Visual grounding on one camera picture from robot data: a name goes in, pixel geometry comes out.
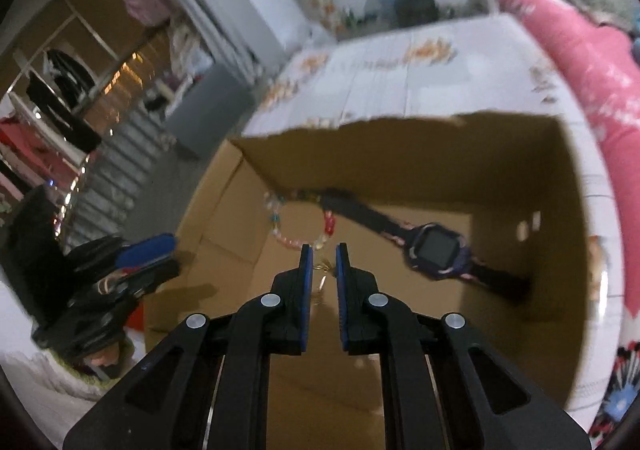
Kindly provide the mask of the gold butterfly pendant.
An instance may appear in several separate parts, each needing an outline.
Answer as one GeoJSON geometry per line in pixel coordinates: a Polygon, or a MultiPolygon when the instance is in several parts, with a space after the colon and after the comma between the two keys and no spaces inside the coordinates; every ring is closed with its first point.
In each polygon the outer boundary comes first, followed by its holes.
{"type": "Polygon", "coordinates": [[[315,304],[323,300],[323,289],[329,278],[335,278],[335,264],[329,259],[321,259],[314,264],[314,277],[312,278],[311,298],[315,304]]]}

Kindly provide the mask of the black purple smartwatch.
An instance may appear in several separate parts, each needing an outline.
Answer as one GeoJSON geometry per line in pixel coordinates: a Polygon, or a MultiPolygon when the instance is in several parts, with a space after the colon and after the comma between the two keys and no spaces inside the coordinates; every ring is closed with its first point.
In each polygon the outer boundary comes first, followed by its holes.
{"type": "Polygon", "coordinates": [[[324,210],[390,240],[402,249],[407,265],[434,281],[459,279],[477,283],[513,306],[527,303],[534,279],[491,268],[478,259],[461,233],[439,222],[411,225],[385,215],[343,192],[319,196],[324,210]]]}

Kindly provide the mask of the grey storage box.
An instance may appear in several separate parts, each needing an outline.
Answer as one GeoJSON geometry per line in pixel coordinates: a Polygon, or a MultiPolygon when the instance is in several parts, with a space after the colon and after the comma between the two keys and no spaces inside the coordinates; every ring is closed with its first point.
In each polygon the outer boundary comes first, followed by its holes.
{"type": "Polygon", "coordinates": [[[250,88],[214,64],[166,112],[165,128],[193,156],[208,158],[254,103],[250,88]]]}

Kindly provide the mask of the brown cardboard box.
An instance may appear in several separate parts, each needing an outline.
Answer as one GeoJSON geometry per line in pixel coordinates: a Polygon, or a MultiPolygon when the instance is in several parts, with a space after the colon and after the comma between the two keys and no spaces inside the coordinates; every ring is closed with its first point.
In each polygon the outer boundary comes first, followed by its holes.
{"type": "Polygon", "coordinates": [[[489,267],[533,277],[532,300],[515,308],[474,283],[427,279],[395,243],[345,218],[314,255],[318,265],[333,264],[345,243],[350,262],[372,272],[381,292],[419,314],[460,312],[566,404],[584,338],[588,248],[568,132],[553,118],[380,118],[223,142],[177,231],[181,274],[144,301],[146,346],[192,312],[220,317],[267,292],[299,260],[271,232],[267,194],[326,189],[400,222],[438,222],[463,234],[489,267]]]}

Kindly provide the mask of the wooden wardrobe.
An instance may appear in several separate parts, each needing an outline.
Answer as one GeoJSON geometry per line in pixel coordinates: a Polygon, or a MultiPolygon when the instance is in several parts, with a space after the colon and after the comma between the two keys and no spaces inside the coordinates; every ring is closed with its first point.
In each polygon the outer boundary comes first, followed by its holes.
{"type": "Polygon", "coordinates": [[[130,208],[160,154],[143,94],[169,66],[166,25],[125,0],[52,0],[1,58],[1,190],[45,184],[56,204],[130,208]]]}

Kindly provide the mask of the pink hanging bag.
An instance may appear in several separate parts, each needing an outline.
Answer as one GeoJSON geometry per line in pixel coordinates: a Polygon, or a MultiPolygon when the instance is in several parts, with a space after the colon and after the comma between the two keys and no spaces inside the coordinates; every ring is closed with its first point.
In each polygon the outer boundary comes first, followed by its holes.
{"type": "Polygon", "coordinates": [[[155,28],[170,19],[170,0],[123,0],[130,15],[146,28],[155,28]]]}

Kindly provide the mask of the white floral bed sheet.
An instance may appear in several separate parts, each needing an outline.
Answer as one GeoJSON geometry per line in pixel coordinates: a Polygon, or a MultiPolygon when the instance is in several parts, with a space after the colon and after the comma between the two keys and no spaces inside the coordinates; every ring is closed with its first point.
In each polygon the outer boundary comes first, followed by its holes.
{"type": "Polygon", "coordinates": [[[296,54],[278,80],[295,96],[260,106],[242,131],[266,138],[294,129],[334,129],[375,118],[553,116],[570,138],[586,207],[588,246],[598,256],[588,284],[589,317],[567,407],[589,427],[611,374],[624,309],[620,220],[608,171],[570,85],[536,40],[508,14],[430,24],[296,54]]]}

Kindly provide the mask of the pink floral blanket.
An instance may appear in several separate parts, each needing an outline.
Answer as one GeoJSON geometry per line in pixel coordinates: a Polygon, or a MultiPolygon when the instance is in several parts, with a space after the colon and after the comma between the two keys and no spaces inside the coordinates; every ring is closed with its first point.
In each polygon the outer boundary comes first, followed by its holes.
{"type": "Polygon", "coordinates": [[[610,175],[624,255],[624,309],[612,375],[589,430],[596,448],[638,448],[622,426],[639,400],[639,66],[627,34],[565,0],[498,0],[533,35],[577,97],[610,175]]]}

